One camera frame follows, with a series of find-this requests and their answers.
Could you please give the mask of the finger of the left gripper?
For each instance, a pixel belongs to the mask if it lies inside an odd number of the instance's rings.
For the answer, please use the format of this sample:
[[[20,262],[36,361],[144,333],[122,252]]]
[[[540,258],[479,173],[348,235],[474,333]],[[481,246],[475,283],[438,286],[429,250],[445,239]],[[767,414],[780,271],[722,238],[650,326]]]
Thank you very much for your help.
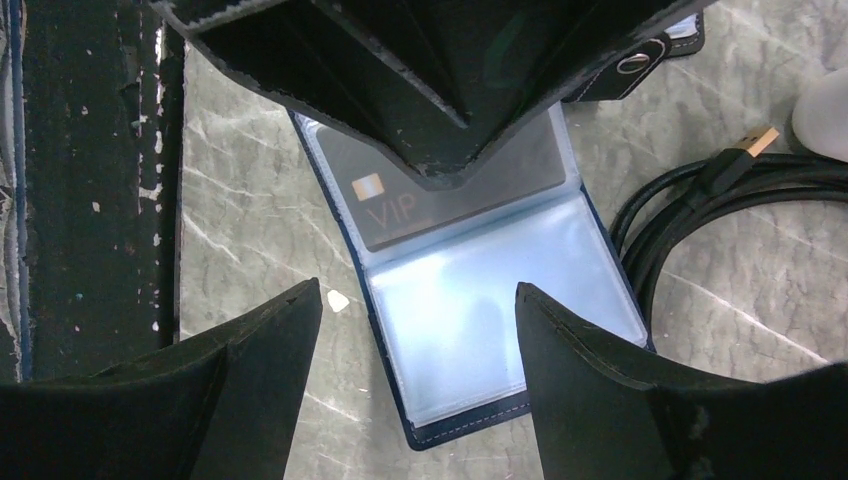
[[[430,190],[701,1],[155,1],[228,78]]]

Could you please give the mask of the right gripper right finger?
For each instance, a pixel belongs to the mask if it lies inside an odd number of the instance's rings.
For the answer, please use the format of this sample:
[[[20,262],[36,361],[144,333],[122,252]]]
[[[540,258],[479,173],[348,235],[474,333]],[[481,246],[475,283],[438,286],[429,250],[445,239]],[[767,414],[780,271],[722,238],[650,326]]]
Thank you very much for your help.
[[[843,479],[847,366],[754,383],[584,320],[535,285],[517,334],[548,479]]]

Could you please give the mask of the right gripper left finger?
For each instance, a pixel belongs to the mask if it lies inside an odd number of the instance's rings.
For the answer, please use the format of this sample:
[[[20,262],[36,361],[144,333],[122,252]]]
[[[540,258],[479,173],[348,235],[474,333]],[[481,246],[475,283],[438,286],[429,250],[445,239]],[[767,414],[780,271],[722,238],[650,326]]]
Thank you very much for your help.
[[[5,479],[280,479],[322,318],[317,279],[88,376],[1,388]]]

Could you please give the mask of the grey VIP credit card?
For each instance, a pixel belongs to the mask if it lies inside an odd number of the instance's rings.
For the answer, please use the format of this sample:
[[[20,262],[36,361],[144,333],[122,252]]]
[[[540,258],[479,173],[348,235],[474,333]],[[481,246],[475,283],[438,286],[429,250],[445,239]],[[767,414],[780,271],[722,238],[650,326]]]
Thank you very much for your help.
[[[556,125],[528,123],[456,189],[426,190],[375,148],[328,127],[315,131],[332,179],[370,251],[509,204],[566,180]]]

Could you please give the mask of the blue card holder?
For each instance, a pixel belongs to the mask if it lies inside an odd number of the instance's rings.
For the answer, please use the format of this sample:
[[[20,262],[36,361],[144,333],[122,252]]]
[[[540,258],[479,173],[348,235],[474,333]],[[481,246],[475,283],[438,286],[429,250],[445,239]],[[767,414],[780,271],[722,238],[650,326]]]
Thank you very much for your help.
[[[536,285],[637,346],[651,346],[579,173],[564,109],[555,105],[537,117],[545,114],[556,125],[564,183],[377,251],[365,247],[317,145],[317,128],[333,128],[291,117],[351,255],[413,450],[528,413],[515,320],[519,283]]]

